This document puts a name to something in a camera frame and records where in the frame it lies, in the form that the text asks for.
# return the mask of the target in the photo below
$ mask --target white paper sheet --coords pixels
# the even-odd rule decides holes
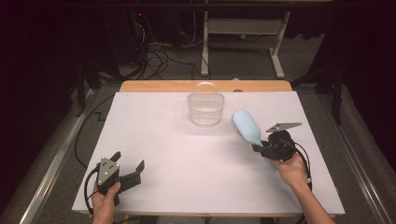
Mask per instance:
[[[245,109],[261,128],[262,140],[268,136],[265,130],[277,122],[303,123],[289,132],[309,155],[314,193],[328,213],[345,213],[295,92],[223,95],[220,123],[203,127],[189,119],[186,92],[116,94],[88,172],[117,151],[120,175],[133,172],[142,160],[146,164],[142,184],[120,195],[117,211],[197,216],[301,213],[294,194],[268,160],[235,134],[230,117]],[[83,184],[73,210],[87,210]]]

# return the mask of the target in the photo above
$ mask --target light blue hairbrush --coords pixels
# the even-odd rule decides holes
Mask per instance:
[[[262,131],[246,110],[237,110],[231,117],[231,124],[242,141],[262,147]]]

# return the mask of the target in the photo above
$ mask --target metal stand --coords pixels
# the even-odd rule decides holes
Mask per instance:
[[[204,47],[202,51],[201,75],[209,74],[209,50],[207,47],[208,34],[245,34],[245,35],[277,35],[276,45],[269,48],[269,53],[276,70],[276,77],[284,79],[285,75],[280,65],[277,53],[282,43],[288,24],[290,12],[285,12],[282,20],[237,20],[237,19],[209,19],[208,12],[204,18]]]

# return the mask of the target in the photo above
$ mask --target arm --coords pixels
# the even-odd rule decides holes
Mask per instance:
[[[296,195],[308,223],[335,223],[306,184],[304,163],[298,154],[288,161],[270,161]]]
[[[97,192],[96,182],[93,187],[92,207],[93,207],[93,223],[92,224],[111,224],[113,223],[114,213],[114,196],[120,189],[120,182],[115,183],[107,194],[103,195]]]

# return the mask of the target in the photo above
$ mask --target hand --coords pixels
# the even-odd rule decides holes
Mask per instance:
[[[277,168],[280,176],[292,189],[306,187],[306,171],[303,159],[297,153],[288,161],[270,162]]]
[[[92,207],[93,207],[93,224],[112,224],[113,213],[114,213],[114,196],[121,187],[120,182],[116,182],[107,194],[103,195],[97,192],[98,187],[95,182],[93,187],[94,194],[92,195]]]

